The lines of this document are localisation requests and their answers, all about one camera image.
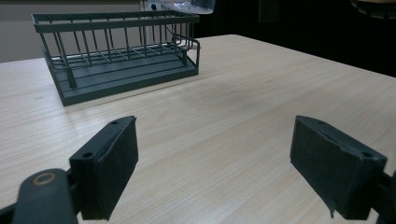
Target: dark green dish rack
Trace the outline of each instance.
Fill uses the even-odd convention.
[[[64,105],[198,75],[198,15],[164,10],[32,18]],[[194,45],[193,61],[187,51]]]

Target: wood grain surface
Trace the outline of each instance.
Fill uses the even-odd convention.
[[[392,175],[396,79],[238,35],[200,41],[196,77],[67,107],[44,59],[0,63],[0,207],[134,115],[140,161],[109,223],[375,223],[373,210],[331,219],[290,144],[296,115],[322,119],[387,156]]]

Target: gray wall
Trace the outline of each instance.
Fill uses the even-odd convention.
[[[0,63],[42,58],[42,41],[31,19],[32,13],[76,13],[138,11],[139,1],[130,4],[0,4]]]

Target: metal wire rack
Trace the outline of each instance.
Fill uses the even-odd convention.
[[[164,10],[32,19],[64,105],[198,74],[197,15]],[[193,61],[187,51],[194,45]]]

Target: rack tray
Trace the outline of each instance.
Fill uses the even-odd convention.
[[[32,14],[64,105],[198,75],[199,16],[152,12]],[[197,45],[193,61],[187,51]]]

